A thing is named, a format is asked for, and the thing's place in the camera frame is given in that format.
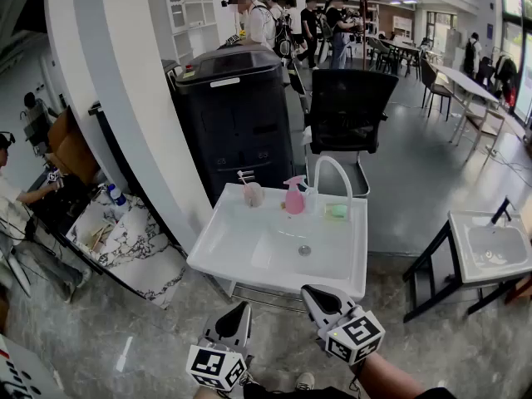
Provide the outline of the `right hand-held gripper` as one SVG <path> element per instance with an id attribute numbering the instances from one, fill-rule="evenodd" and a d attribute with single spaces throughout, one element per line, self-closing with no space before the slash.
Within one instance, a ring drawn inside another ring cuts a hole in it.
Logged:
<path id="1" fill-rule="evenodd" d="M 351 366 L 382 345 L 384 327 L 373 312 L 354 307 L 354 301 L 341 289 L 321 284 L 303 285 L 301 296 L 311 320 L 319 327 L 318 337 L 324 341 L 323 350 L 328 355 Z M 333 314 L 342 316 L 331 323 Z"/>

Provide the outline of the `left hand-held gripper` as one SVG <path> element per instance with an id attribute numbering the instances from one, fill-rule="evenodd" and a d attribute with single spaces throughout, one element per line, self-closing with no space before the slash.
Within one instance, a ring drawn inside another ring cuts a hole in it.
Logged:
<path id="1" fill-rule="evenodd" d="M 213 313 L 204 327 L 206 337 L 190 346 L 186 372 L 203 387 L 230 392 L 248 370 L 251 322 L 247 301 Z"/>

